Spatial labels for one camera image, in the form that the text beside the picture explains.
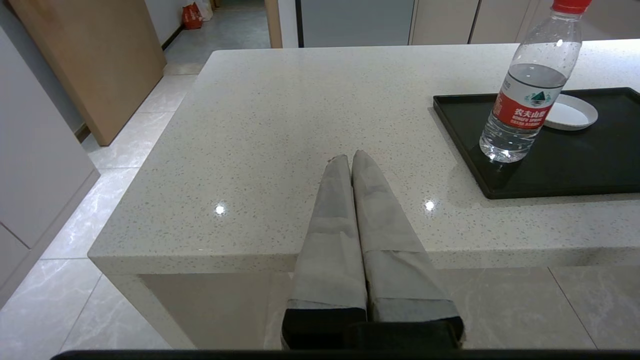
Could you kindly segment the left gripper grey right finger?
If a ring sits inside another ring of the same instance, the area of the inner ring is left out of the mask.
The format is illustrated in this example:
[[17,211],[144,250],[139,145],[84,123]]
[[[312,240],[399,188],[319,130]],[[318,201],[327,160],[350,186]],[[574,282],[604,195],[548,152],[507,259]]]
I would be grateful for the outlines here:
[[459,345],[463,319],[382,169],[357,150],[351,171],[370,319],[444,325]]

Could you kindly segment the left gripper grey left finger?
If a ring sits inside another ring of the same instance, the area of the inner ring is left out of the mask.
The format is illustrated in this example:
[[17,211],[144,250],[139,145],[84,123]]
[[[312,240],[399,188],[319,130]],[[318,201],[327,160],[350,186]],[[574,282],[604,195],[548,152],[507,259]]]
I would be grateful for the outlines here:
[[320,180],[295,263],[281,326],[286,350],[342,349],[345,332],[367,321],[368,294],[347,155]]

